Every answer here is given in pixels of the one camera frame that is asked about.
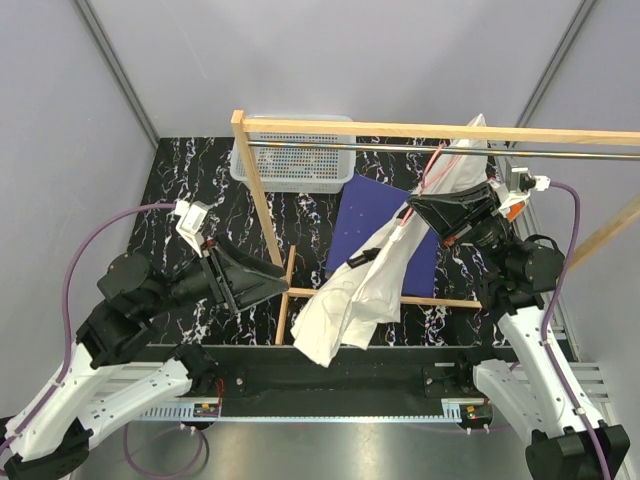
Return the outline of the pink wire hanger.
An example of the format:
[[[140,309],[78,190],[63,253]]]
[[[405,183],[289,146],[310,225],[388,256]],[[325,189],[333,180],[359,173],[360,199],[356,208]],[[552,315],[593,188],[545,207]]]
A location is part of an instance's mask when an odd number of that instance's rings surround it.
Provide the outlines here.
[[[446,173],[453,167],[456,161],[455,157],[451,157],[449,162],[444,167],[442,167],[438,172],[436,172],[434,175],[431,174],[433,167],[438,161],[438,159],[440,158],[440,154],[442,153],[442,150],[444,147],[445,147],[445,144],[441,143],[436,148],[436,151],[432,154],[429,161],[427,162],[427,165],[422,175],[421,182],[419,184],[419,188],[417,190],[418,194],[422,194],[427,187],[436,184],[440,180],[440,178],[444,177]]]

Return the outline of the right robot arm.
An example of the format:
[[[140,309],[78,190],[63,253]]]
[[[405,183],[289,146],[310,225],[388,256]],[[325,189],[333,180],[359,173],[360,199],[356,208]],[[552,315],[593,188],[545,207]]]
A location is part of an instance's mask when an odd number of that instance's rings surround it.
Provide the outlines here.
[[[530,175],[514,187],[487,180],[460,192],[413,194],[408,204],[445,247],[470,244],[493,265],[479,281],[478,299],[497,316],[528,381],[521,385],[512,367],[492,355],[468,356],[453,374],[457,390],[482,393],[504,415],[525,444],[532,478],[612,479],[629,437],[589,400],[550,325],[571,254],[548,236],[521,239],[512,227],[531,193],[552,184]]]

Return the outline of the white t shirt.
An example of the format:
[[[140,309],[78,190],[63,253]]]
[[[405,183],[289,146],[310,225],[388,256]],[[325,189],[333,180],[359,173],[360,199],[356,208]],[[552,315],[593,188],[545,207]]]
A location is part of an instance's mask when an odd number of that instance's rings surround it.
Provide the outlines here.
[[[458,192],[487,180],[486,155],[441,153],[431,174],[451,157],[456,158],[453,167],[423,194]],[[293,346],[312,362],[328,367],[342,345],[366,351],[378,324],[400,321],[408,262],[430,231],[415,213],[405,219],[408,208],[405,200],[349,260],[379,249],[375,258],[355,267],[345,261],[297,315],[291,328]]]

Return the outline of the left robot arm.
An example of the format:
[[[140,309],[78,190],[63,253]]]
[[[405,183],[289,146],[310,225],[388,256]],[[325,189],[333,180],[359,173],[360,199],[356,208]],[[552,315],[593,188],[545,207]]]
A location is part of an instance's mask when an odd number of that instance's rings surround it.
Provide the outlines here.
[[[198,344],[175,347],[152,373],[101,400],[96,393],[156,336],[154,318],[208,300],[238,314],[285,292],[283,267],[249,255],[225,237],[170,272],[124,253],[97,286],[104,299],[76,332],[68,366],[27,409],[1,421],[10,479],[61,479],[103,440],[151,407],[222,388],[217,362]]]

